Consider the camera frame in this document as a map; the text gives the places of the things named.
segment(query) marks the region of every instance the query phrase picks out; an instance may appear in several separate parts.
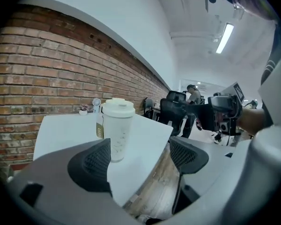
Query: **white ceiling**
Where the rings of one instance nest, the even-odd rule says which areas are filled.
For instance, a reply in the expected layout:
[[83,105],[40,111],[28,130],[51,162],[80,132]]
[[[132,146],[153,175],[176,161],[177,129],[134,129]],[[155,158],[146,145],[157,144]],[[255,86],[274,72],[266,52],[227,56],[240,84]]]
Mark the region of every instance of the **white ceiling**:
[[[257,90],[274,37],[274,24],[244,13],[235,14],[226,0],[159,0],[170,24],[180,79],[227,87],[238,81],[248,100],[260,99]],[[234,24],[221,54],[216,54],[225,24]]]

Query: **sleeve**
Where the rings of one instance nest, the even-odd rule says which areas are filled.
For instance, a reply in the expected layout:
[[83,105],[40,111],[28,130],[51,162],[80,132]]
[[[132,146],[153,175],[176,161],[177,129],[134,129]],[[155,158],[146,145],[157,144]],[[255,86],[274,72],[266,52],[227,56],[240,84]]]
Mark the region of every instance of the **sleeve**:
[[188,102],[195,102],[198,99],[198,93],[194,92],[188,99]]

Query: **white lid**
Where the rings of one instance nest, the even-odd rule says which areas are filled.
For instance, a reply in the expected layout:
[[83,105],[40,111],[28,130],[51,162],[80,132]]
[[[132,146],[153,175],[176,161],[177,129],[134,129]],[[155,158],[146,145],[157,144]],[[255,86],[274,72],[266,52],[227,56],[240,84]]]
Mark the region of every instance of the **white lid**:
[[135,114],[132,102],[113,97],[102,104],[102,112],[115,118],[129,118]]

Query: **ceiling light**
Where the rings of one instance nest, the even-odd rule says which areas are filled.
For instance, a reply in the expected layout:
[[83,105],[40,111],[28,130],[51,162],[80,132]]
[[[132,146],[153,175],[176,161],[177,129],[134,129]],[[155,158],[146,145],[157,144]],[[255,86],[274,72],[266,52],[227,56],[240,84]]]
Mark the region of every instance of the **ceiling light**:
[[228,42],[228,39],[232,33],[234,29],[234,26],[230,23],[226,24],[225,30],[224,30],[224,34],[222,36],[222,39],[220,41],[220,44],[216,50],[216,53],[221,53],[224,49],[224,47],[226,46],[226,43]]

